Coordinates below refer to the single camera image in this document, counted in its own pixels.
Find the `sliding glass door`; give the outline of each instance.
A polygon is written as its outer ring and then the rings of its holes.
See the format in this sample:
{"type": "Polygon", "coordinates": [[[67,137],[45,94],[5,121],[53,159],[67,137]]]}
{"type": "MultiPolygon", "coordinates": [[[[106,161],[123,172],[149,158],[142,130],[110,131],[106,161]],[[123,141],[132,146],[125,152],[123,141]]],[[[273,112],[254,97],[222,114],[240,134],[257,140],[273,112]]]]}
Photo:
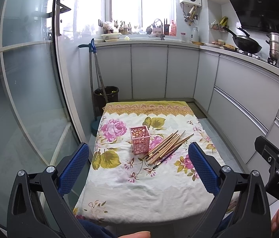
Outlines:
{"type": "Polygon", "coordinates": [[[83,132],[60,85],[55,0],[0,0],[0,225],[17,172],[43,171],[72,154],[83,132]]]}

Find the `pink pen holder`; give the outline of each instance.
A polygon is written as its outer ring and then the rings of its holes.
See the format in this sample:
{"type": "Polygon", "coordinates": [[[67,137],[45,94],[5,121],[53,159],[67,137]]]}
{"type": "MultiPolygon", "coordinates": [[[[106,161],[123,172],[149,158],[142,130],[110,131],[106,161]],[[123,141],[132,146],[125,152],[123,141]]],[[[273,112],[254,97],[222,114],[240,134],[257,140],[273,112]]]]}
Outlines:
{"type": "Polygon", "coordinates": [[[130,137],[135,155],[149,151],[150,134],[147,126],[130,128],[130,137]]]}

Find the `frying pan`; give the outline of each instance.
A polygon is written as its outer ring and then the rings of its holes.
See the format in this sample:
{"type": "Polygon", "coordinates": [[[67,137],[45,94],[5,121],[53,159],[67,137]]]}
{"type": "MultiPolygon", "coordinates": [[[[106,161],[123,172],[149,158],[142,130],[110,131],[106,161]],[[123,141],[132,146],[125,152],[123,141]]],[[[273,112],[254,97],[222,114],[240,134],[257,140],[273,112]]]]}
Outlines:
{"type": "Polygon", "coordinates": [[[248,52],[250,54],[256,54],[262,49],[262,47],[257,43],[257,41],[250,38],[249,34],[242,28],[238,27],[238,29],[244,32],[246,36],[236,35],[232,30],[226,27],[222,28],[233,35],[234,43],[240,50],[248,52]]]}

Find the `door handle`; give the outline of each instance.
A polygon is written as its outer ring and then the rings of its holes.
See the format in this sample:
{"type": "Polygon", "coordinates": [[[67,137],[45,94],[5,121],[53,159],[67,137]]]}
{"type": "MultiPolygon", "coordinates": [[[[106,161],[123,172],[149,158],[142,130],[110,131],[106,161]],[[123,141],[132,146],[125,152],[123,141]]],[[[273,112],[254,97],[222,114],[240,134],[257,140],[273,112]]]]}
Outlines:
{"type": "Polygon", "coordinates": [[[64,0],[56,0],[56,19],[55,19],[55,33],[56,36],[61,36],[60,33],[60,14],[71,11],[71,9],[64,5],[64,0]]]}

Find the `trash can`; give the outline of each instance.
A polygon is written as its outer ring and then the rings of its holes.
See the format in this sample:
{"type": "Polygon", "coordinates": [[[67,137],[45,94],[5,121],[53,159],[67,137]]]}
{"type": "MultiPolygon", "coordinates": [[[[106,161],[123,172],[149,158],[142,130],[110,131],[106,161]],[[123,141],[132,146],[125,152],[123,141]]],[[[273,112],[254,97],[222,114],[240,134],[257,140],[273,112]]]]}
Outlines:
{"type": "MultiPolygon", "coordinates": [[[[106,86],[105,92],[107,93],[107,101],[111,102],[118,102],[118,87],[115,86],[106,86]]],[[[99,107],[99,111],[101,115],[103,114],[103,108],[106,105],[104,94],[101,88],[98,88],[94,91],[94,97],[97,106],[99,107]]]]}

